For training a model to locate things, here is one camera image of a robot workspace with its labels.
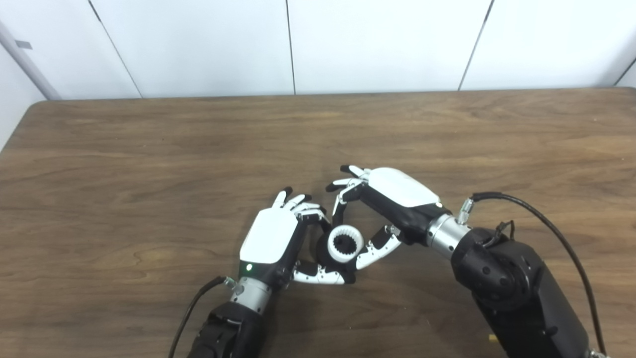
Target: cable connector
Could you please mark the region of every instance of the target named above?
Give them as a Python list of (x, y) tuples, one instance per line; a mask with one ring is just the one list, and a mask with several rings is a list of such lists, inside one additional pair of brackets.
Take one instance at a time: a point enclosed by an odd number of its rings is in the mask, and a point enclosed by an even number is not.
[(474, 200), (470, 197), (464, 201), (464, 204), (462, 205), (462, 208), (459, 210), (459, 214), (457, 215), (457, 219), (455, 219), (458, 224), (466, 224), (466, 222), (468, 221), (468, 217), (471, 215), (474, 204)]
[(243, 293), (243, 290), (245, 289), (243, 286), (237, 284), (237, 282), (232, 277), (229, 277), (229, 276), (225, 278), (225, 281), (223, 281), (223, 284), (226, 285), (230, 290), (232, 290), (232, 292), (236, 294), (237, 296)]

